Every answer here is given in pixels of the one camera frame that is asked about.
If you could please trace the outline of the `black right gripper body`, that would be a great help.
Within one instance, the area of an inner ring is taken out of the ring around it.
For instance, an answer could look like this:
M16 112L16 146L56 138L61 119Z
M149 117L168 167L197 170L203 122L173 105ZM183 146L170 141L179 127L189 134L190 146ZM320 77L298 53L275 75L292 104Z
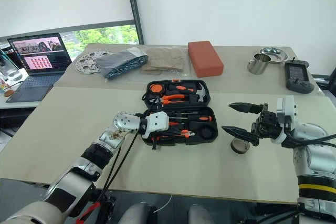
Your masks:
M251 126L251 133L256 136L256 140L251 142L253 146L258 146L261 138L276 139L280 135L282 127L278 122L276 113L268 111L267 103L261 105L253 104L250 112L259 114L256 122Z

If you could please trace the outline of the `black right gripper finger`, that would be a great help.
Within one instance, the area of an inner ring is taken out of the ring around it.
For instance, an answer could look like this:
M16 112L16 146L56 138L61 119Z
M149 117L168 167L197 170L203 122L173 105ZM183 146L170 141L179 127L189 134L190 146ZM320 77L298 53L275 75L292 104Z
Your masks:
M243 113L259 114L263 110L263 105L257 105L246 102L235 102L228 105L230 108Z
M235 138L247 141L249 143L251 143L253 146L258 146L259 145L259 136L248 132L247 130L241 129L239 127L235 127L235 126L222 126L222 129L234 136Z

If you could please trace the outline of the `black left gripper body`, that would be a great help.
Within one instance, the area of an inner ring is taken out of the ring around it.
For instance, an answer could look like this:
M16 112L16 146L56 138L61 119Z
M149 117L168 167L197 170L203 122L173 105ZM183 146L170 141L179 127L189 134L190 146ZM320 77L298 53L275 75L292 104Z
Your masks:
M144 141L151 141L152 138L156 138L156 137L159 137L159 136L162 136L162 135L167 135L167 133L168 133L168 130L165 130L165 131L153 131L147 137L143 137L143 140Z

